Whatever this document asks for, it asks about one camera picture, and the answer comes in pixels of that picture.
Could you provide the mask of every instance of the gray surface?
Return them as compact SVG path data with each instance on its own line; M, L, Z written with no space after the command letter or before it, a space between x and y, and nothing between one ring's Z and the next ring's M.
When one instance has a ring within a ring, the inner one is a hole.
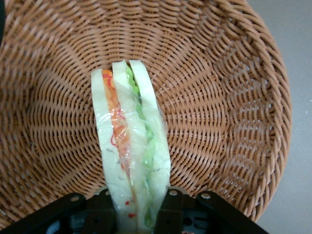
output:
M293 108L287 167L258 224L270 234L312 234L312 0L248 2L283 55Z

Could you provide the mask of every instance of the metal screw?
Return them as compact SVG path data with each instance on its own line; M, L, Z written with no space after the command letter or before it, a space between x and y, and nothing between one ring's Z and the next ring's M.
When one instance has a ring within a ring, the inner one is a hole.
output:
M74 196L70 199L70 201L74 202L74 201L78 201L79 200L79 196Z
M207 194L207 193L202 194L201 197L203 199L210 199L211 198L211 196L209 194Z
M170 190L169 194L171 196L176 196L177 195L177 191L176 190Z

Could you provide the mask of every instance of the sandwich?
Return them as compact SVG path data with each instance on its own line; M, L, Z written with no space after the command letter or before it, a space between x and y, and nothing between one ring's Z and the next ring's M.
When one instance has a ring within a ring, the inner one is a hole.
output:
M114 62L91 73L106 185L120 233L150 233L170 182L164 122L144 64Z

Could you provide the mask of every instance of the woven rattan basket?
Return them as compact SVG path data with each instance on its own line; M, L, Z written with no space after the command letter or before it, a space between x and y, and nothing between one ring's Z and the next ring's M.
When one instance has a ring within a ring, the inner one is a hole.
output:
M281 54L244 0L7 0L0 50L0 227L105 184L90 72L146 65L168 125L171 184L257 220L284 171Z

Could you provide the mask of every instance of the shredded carrot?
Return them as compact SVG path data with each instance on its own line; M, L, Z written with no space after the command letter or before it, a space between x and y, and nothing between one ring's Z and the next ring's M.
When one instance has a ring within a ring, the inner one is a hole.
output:
M104 89L108 108L112 115L113 136L111 138L112 145L116 146L119 152L120 166L126 171L127 176L130 176L130 140L127 130L127 122L120 107L115 84L113 81L113 73L108 70L102 70Z

